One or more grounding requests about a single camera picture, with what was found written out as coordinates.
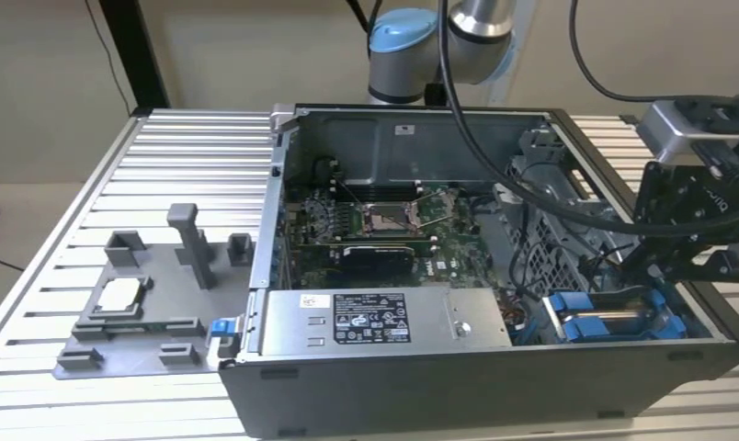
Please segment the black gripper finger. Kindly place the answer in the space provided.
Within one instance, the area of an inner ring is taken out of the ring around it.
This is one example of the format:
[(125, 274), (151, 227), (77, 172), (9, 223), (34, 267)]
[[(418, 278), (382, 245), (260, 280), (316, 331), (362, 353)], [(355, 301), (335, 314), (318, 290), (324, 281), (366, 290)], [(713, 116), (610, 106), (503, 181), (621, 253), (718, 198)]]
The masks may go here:
[(739, 251), (727, 249), (711, 252), (703, 264), (687, 264), (685, 266), (681, 279), (693, 281), (739, 281)]
[(661, 261), (667, 259), (674, 245), (675, 240), (671, 238), (643, 237), (619, 264), (621, 280), (645, 280), (649, 277), (649, 266), (657, 266)]

